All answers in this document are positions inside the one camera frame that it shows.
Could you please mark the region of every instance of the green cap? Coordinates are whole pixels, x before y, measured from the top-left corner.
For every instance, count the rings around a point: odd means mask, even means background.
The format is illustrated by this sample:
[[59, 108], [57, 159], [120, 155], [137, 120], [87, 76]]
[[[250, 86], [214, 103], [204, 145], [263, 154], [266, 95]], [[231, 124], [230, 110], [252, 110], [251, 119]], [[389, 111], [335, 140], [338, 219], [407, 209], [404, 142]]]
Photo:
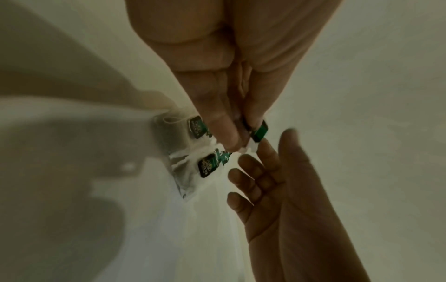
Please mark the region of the green cap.
[[259, 143], [263, 137], [265, 137], [266, 132], [268, 132], [268, 126], [266, 122], [263, 121], [259, 129], [251, 132], [251, 138], [254, 140], [254, 142]]

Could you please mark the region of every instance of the hand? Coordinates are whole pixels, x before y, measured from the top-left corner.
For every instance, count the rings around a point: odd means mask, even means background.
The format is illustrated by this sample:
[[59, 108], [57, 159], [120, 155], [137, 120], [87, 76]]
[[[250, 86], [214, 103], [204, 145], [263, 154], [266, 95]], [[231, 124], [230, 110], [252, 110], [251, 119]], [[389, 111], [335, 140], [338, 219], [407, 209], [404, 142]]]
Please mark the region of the hand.
[[341, 0], [126, 0], [137, 34], [167, 63], [229, 151], [258, 128]]
[[257, 155], [229, 172], [248, 200], [228, 194], [243, 222], [252, 269], [261, 281], [355, 281], [369, 278], [336, 215], [297, 133], [282, 134], [279, 154], [266, 139]]

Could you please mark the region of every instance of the pinky finger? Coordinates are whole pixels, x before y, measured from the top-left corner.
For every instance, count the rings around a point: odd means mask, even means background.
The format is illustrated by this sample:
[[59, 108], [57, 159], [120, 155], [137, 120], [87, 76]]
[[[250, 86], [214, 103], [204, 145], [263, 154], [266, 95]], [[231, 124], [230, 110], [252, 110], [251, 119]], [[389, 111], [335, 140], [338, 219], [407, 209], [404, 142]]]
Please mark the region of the pinky finger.
[[237, 213], [242, 223], [245, 224], [252, 212], [253, 205], [251, 202], [236, 192], [229, 193], [226, 202]]

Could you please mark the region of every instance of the person's right hand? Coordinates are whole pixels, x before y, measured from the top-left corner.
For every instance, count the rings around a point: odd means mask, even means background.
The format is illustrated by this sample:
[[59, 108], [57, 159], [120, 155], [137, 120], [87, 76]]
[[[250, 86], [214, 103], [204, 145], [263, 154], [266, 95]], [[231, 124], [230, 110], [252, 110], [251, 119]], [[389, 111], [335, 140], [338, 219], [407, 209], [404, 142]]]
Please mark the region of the person's right hand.
[[229, 179], [238, 193], [228, 205], [240, 217], [257, 282], [369, 282], [297, 132], [287, 130], [279, 154], [266, 139], [257, 161], [239, 158]]
[[136, 33], [169, 66], [229, 151], [246, 145], [341, 0], [126, 0]]

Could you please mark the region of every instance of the transparent plastic wrapper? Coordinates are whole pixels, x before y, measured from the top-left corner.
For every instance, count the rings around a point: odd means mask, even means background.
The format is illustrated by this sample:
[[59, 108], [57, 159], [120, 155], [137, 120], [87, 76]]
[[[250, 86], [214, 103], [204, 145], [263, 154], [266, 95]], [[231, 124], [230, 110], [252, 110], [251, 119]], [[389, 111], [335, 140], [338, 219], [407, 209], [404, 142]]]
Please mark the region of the transparent plastic wrapper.
[[179, 108], [154, 117], [162, 150], [170, 158], [183, 157], [216, 143], [193, 107]]
[[218, 144], [195, 150], [173, 165], [173, 176], [183, 199], [191, 199], [197, 192], [223, 177], [223, 166], [230, 156], [231, 153]]

